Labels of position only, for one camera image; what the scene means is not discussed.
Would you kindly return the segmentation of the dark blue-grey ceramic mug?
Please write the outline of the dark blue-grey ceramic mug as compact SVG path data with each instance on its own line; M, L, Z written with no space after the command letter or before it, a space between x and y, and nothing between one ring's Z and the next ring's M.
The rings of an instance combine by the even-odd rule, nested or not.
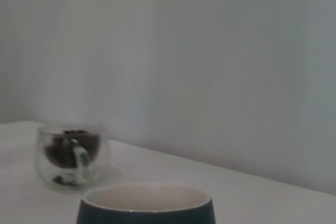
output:
M212 197L176 183L133 182L87 192L76 224L216 224Z

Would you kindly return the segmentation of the coffee bean pile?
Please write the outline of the coffee bean pile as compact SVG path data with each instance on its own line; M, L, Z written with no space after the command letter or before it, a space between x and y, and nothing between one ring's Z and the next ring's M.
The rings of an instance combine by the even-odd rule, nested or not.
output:
M96 158L100 145L99 134L84 130L63 130L54 135L51 142L45 146L47 159L59 168L76 168L76 145L71 140L76 140L78 145L87 151L90 162Z

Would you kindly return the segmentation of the double-walled glass cup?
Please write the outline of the double-walled glass cup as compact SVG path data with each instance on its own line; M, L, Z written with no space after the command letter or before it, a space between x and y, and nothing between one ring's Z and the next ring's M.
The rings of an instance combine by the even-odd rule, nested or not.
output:
M100 135L100 145L93 161L89 161L87 151L71 140L76 147L76 168L59 168L52 164L45 155L44 148L52 137L63 130L84 130ZM83 190L93 187L104 180L110 158L110 151L105 138L104 126L100 123L84 124L45 124L37 130L35 149L35 169L38 177L47 185L65 190Z

